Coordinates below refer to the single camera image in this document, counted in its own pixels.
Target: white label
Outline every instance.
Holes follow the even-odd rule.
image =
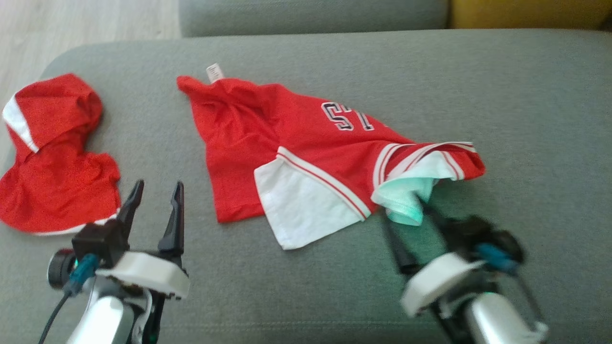
[[[218,63],[215,63],[212,66],[209,66],[206,69],[206,74],[208,74],[208,80],[211,81],[211,84],[219,79],[223,79],[223,72],[221,71],[221,67],[219,67]]]

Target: wooden floor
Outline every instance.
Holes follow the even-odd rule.
[[[0,108],[71,48],[178,37],[177,0],[0,0]],[[0,127],[4,165],[12,144]]]

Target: sofa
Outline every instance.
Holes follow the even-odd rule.
[[[611,34],[447,30],[441,1],[335,3],[181,1],[187,36],[230,36],[79,47],[42,74],[76,73],[99,93],[103,120],[88,150],[116,159],[123,198],[145,180],[134,249],[155,247],[174,184],[185,184],[184,266],[192,285],[187,299],[166,303],[159,343],[448,342],[430,314],[412,319],[400,307],[405,281],[380,214],[287,252],[264,217],[216,222],[204,143],[176,87],[179,75],[207,82],[213,63],[226,77],[281,83],[360,109],[415,141],[472,141],[487,173],[437,186],[432,203],[454,217],[481,215],[520,240],[523,275],[550,326],[550,343],[609,343]],[[411,18],[417,5],[430,6],[423,13],[431,17]],[[198,29],[197,11],[221,6],[201,17],[207,22]],[[258,10],[233,17],[231,6]],[[276,18],[291,10],[291,20]],[[338,23],[330,22],[332,10]],[[351,27],[367,23],[371,11],[376,20],[369,26]],[[396,21],[386,26],[385,15]],[[302,25],[328,33],[301,34]],[[282,34],[272,34],[277,29]],[[444,252],[428,222],[396,229],[424,263]],[[61,297],[45,281],[48,259],[70,238],[33,237],[4,225],[0,235],[0,342],[32,343]],[[502,279],[502,288],[532,319],[513,281]],[[66,341],[85,302],[81,296],[66,303],[47,343]]]

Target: gray fabric surface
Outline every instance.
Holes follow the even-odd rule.
[[[429,315],[403,314],[377,215],[294,252],[280,249],[263,217],[216,223],[204,144],[174,80],[205,80],[214,62],[228,77],[343,102],[417,141],[473,141],[487,174],[436,187],[433,202],[520,238],[551,343],[609,343],[612,36],[555,30],[112,43],[53,61],[44,78],[75,72],[100,94],[105,112],[88,148],[117,160],[122,195],[146,180],[134,248],[156,245],[174,183],[185,183],[192,289],[166,304],[160,343],[446,342]],[[441,253],[429,225],[403,234],[423,260]],[[47,287],[48,259],[69,238],[4,226],[0,236],[0,342],[32,343],[61,297]],[[68,337],[84,299],[67,303],[48,343]]]
[[[443,29],[447,0],[180,0],[184,37]]]

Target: robotic arm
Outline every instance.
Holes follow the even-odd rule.
[[[408,280],[401,298],[405,312],[415,317],[429,308],[455,344],[544,343],[548,327],[518,275],[524,253],[516,239],[475,215],[466,220],[448,219],[415,197],[440,232],[448,253],[421,266],[385,216],[385,237],[399,273]],[[515,277],[522,287],[536,314],[532,328],[499,292],[499,273]]]
[[[81,321],[69,344],[155,344],[166,299],[187,297],[189,278],[182,267],[184,251],[184,186],[176,184],[172,213],[157,250],[130,250],[128,238],[144,181],[139,180],[119,211],[104,225],[88,223],[72,239],[72,249],[61,249],[51,259],[48,281],[64,290],[64,298],[89,293]]]

